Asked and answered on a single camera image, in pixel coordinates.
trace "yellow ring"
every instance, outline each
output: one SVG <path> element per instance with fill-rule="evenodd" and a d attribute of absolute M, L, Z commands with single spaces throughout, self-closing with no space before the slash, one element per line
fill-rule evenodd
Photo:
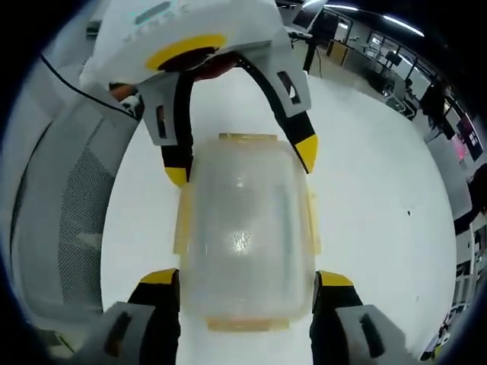
<path fill-rule="evenodd" d="M 170 46 L 157 51 L 145 63 L 145 67 L 153 71 L 160 71 L 159 67 L 170 59 L 194 49 L 212 47 L 220 49 L 227 39 L 221 34 L 208 34 L 205 36 L 194 36 L 171 44 Z"/>

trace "ceiling light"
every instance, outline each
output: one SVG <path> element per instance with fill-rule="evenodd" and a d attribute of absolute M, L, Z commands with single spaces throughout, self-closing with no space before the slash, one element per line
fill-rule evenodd
<path fill-rule="evenodd" d="M 403 56 L 403 55 L 401 55 L 401 54 L 399 54 L 399 57 L 400 57 L 401 59 L 403 59 L 405 63 L 407 63 L 408 65 L 412 66 L 412 63 L 411 63 L 411 62 L 410 62 L 408 59 L 406 59 L 406 57 L 404 57 L 404 56 Z"/>
<path fill-rule="evenodd" d="M 310 6 L 312 4 L 316 4 L 317 2 L 324 2 L 323 0 L 310 0 L 306 4 L 303 5 L 303 8 L 306 8 L 307 6 Z"/>
<path fill-rule="evenodd" d="M 347 5 L 326 4 L 325 8 L 336 8 L 336 9 L 343 9 L 343 10 L 350 10 L 350 11 L 358 11 L 358 8 L 354 8 L 353 6 L 347 6 Z"/>
<path fill-rule="evenodd" d="M 413 33 L 416 33 L 418 34 L 419 36 L 421 37 L 424 37 L 425 35 L 423 34 L 423 32 L 421 32 L 420 30 L 417 30 L 416 28 L 414 27 L 411 27 L 410 25 L 406 24 L 406 23 L 403 23 L 402 21 L 398 21 L 397 19 L 394 19 L 393 17 L 388 17 L 387 15 L 384 15 L 384 19 L 386 21 L 390 21 L 394 24 L 397 24 L 403 28 L 406 28 L 407 30 L 410 30 L 412 31 Z"/>

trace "office chair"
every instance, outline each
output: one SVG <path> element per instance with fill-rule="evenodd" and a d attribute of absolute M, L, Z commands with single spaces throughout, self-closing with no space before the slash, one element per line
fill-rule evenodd
<path fill-rule="evenodd" d="M 393 82 L 393 89 L 391 90 L 390 94 L 385 97 L 385 104 L 388 107 L 396 110 L 398 113 L 401 113 L 406 118 L 412 118 L 415 115 L 414 110 L 412 110 L 409 105 L 404 103 L 406 98 L 406 82 L 398 75 L 393 75 L 392 72 L 390 72 L 390 78 Z"/>
<path fill-rule="evenodd" d="M 85 330 L 102 313 L 105 214 L 137 122 L 109 109 L 102 116 L 98 107 L 77 95 L 75 107 L 53 120 L 15 202 L 13 287 L 27 319 L 40 329 Z"/>

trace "clear plastic box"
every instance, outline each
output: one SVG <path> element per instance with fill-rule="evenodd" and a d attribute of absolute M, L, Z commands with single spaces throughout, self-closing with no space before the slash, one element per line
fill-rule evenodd
<path fill-rule="evenodd" d="M 311 310 L 314 254 L 306 176 L 286 142 L 219 139 L 195 153 L 182 307 L 245 323 Z"/>

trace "desk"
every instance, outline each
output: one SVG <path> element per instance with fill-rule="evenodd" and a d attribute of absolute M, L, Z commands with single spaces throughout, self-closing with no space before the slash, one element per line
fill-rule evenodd
<path fill-rule="evenodd" d="M 351 278 L 406 334 L 420 356 L 448 314 L 456 246 L 441 176 L 413 124 L 355 90 L 309 78 L 320 138 L 308 183 L 317 195 L 322 254 L 316 267 Z M 197 146 L 220 132 L 285 136 L 263 93 L 234 69 L 198 82 L 191 103 Z M 178 266 L 172 253 L 179 190 L 144 124 L 113 187 L 101 255 L 103 307 L 128 300 L 140 278 Z M 178 363 L 312 363 L 311 314 L 284 332 L 222 334 L 180 315 Z"/>

